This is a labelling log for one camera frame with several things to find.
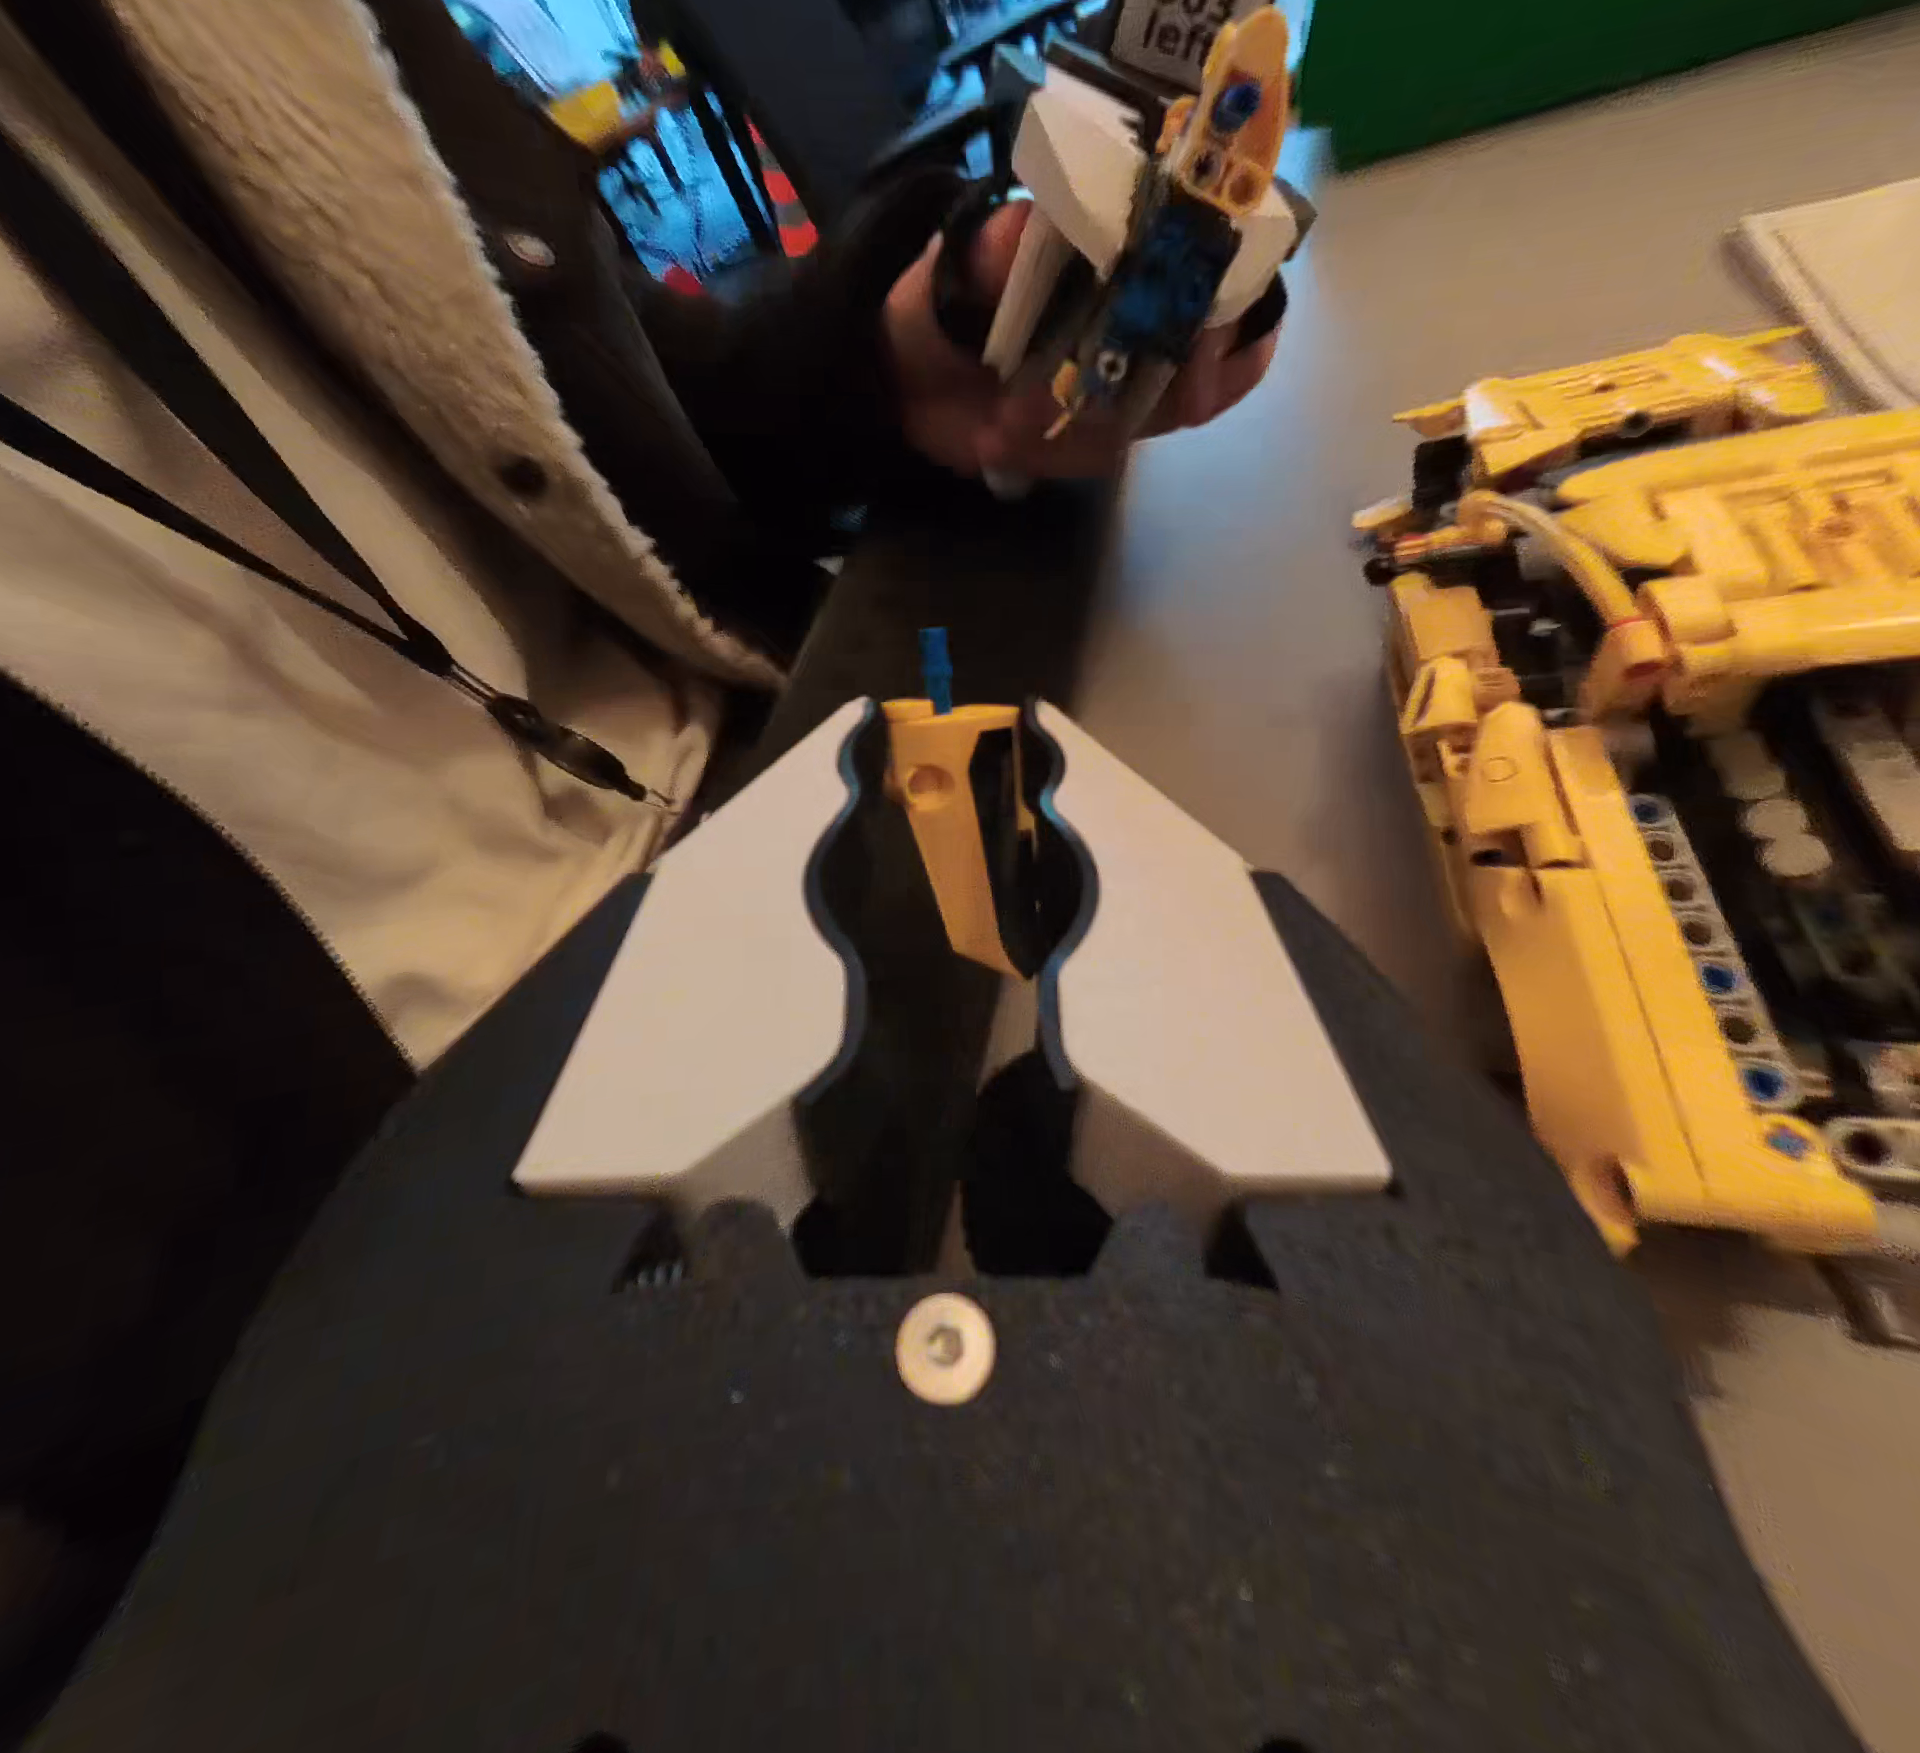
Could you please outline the person's left hand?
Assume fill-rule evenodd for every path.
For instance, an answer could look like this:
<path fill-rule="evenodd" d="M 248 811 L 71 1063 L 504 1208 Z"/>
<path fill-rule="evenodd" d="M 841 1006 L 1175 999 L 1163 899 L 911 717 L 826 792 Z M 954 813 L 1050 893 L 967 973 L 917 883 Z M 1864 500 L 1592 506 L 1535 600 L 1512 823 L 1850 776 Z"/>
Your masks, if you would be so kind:
<path fill-rule="evenodd" d="M 1057 404 L 1040 382 L 1001 382 L 944 334 L 934 309 L 942 254 L 944 238 L 934 234 L 888 289 L 880 332 L 901 437 L 948 471 L 1020 481 L 1115 476 L 1136 445 L 1203 428 L 1232 411 L 1260 383 L 1275 355 L 1275 325 L 1250 340 L 1235 340 L 1233 327 L 1210 329 L 1147 418 L 1127 422 L 1083 411 L 1057 430 Z"/>

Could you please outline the grey desk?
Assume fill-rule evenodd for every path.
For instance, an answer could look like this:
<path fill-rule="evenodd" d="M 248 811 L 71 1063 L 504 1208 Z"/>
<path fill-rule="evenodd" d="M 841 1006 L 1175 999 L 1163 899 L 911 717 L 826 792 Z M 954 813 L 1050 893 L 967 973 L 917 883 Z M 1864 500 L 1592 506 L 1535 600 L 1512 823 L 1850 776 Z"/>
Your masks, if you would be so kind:
<path fill-rule="evenodd" d="M 1720 238 L 1746 213 L 1915 176 L 1915 10 L 1334 174 L 1259 389 L 1137 450 L 1071 717 L 1292 884 L 1478 1071 L 1512 1050 L 1451 916 L 1348 538 L 1403 486 L 1394 412 L 1479 373 L 1774 315 Z M 1868 1749 L 1915 1749 L 1915 1354 L 1859 1345 L 1809 1267 L 1656 1235 L 1632 1267 L 1720 1489 Z"/>

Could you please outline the yellow toy brick car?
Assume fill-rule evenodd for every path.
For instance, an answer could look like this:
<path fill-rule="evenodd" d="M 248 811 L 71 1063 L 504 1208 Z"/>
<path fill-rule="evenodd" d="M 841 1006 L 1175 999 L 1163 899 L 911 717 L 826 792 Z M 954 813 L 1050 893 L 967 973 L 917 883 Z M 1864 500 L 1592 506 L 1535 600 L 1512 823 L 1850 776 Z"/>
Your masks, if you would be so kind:
<path fill-rule="evenodd" d="M 1353 516 L 1533 1135 L 1619 1257 L 1807 1259 L 1915 1354 L 1915 405 L 1801 325 L 1416 404 Z"/>

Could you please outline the yellow brick beam with pin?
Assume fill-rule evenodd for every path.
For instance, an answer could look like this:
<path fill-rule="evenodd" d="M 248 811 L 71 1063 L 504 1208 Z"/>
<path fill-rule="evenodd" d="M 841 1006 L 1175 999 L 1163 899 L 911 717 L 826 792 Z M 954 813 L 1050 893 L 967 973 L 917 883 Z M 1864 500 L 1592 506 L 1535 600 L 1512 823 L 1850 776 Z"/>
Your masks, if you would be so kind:
<path fill-rule="evenodd" d="M 883 702 L 884 792 L 905 811 L 948 950 L 1035 978 L 1067 946 L 1083 866 L 1051 809 L 1065 770 L 1038 709 L 958 702 L 948 637 L 917 634 L 924 694 Z"/>

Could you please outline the orange traffic cone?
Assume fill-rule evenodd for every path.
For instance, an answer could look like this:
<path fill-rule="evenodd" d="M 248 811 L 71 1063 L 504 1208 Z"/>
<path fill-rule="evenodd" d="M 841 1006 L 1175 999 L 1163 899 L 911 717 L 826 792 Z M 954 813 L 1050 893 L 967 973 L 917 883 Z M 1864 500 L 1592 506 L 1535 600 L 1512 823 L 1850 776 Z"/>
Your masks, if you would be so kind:
<path fill-rule="evenodd" d="M 751 123 L 750 123 L 750 149 L 754 158 L 756 182 L 767 201 L 772 227 L 777 232 L 779 254 L 787 260 L 798 260 L 805 254 L 813 254 L 813 249 L 817 245 L 817 229 L 811 222 L 805 205 L 800 201 L 790 176 L 781 166 L 772 146 L 765 139 L 762 132 L 756 132 Z"/>

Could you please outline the open instruction booklet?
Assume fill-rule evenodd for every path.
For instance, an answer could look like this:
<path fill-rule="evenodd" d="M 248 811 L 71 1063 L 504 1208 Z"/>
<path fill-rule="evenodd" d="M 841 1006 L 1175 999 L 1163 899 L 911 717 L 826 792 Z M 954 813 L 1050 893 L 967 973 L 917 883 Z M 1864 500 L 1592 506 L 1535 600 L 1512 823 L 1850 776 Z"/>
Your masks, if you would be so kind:
<path fill-rule="evenodd" d="M 1918 180 L 1743 213 L 1731 249 L 1866 405 L 1918 405 Z"/>

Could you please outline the black perforated panel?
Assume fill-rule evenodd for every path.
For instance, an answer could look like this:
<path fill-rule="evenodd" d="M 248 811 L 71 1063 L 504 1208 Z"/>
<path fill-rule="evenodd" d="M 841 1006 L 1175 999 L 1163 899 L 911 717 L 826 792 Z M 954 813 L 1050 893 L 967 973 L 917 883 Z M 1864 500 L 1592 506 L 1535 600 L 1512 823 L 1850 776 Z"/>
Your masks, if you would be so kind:
<path fill-rule="evenodd" d="M 921 688 L 918 631 L 942 627 L 956 697 L 1071 709 L 1120 486 L 1053 479 L 997 500 L 937 476 L 874 502 L 777 696 L 738 696 L 695 809 L 723 807 L 851 697 Z"/>

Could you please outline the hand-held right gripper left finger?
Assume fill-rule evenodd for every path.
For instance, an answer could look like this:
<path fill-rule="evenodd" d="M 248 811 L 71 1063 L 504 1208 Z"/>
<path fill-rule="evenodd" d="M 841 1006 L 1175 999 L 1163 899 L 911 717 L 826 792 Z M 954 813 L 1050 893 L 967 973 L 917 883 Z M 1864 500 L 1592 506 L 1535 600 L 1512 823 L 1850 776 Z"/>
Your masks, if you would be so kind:
<path fill-rule="evenodd" d="M 798 1108 L 857 1037 L 865 981 L 821 868 L 862 792 L 848 700 L 645 876 L 522 1150 L 522 1195 L 674 1209 L 813 1198 Z"/>

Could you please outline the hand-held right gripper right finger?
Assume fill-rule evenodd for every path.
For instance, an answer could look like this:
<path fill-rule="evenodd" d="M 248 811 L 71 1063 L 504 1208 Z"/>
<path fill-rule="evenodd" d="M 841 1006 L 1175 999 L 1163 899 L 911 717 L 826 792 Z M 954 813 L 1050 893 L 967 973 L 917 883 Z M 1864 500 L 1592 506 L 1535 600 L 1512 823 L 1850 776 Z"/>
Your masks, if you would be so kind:
<path fill-rule="evenodd" d="M 1253 868 L 1051 702 L 1040 813 L 1081 876 L 1040 1048 L 1073 1091 L 1069 1173 L 1105 1211 L 1373 1195 L 1390 1163 Z"/>

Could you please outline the person's white shirt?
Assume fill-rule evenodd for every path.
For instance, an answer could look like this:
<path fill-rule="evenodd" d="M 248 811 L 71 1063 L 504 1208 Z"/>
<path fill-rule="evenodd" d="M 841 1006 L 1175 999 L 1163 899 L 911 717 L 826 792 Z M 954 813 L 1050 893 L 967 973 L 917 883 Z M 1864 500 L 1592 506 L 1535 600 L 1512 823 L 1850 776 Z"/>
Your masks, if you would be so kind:
<path fill-rule="evenodd" d="M 337 393 L 4 24 L 4 134 L 487 682 L 682 800 L 717 690 L 589 627 L 438 466 Z M 665 813 L 515 747 L 397 653 L 4 450 L 4 670 L 211 820 L 413 1064 L 656 854 Z"/>

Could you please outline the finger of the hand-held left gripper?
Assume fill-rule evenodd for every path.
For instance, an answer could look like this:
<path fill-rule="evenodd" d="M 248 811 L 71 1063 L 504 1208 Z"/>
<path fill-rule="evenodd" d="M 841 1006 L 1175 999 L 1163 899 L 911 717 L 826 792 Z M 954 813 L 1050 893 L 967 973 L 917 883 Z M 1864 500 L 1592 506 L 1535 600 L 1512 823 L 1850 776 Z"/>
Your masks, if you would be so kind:
<path fill-rule="evenodd" d="M 1147 165 L 1146 111 L 1078 75 L 1050 75 L 1022 107 L 1012 176 L 1071 254 L 1108 272 L 1126 243 Z"/>
<path fill-rule="evenodd" d="M 1271 180 L 1239 222 L 1239 249 L 1215 293 L 1207 325 L 1235 325 L 1277 277 L 1308 235 L 1308 198 L 1285 180 Z"/>

